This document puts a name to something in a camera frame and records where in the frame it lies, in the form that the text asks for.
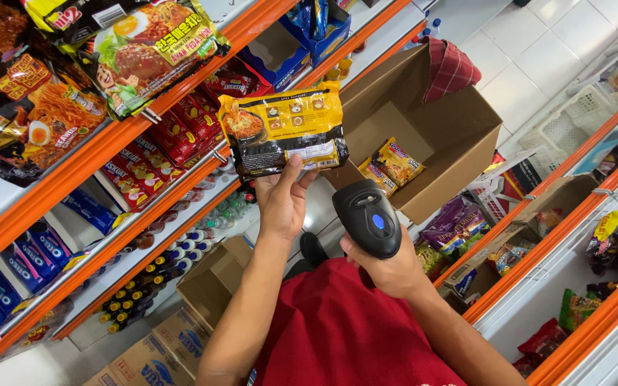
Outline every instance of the black barcode scanner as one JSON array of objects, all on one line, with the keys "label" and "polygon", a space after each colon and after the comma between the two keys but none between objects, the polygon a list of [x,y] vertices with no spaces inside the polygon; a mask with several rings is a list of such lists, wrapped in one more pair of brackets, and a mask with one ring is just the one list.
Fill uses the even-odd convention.
[{"label": "black barcode scanner", "polygon": [[[338,190],[333,194],[333,206],[352,240],[366,253],[378,259],[397,254],[402,229],[395,209],[376,182],[365,179]],[[363,267],[359,276],[367,287],[376,287]]]}]

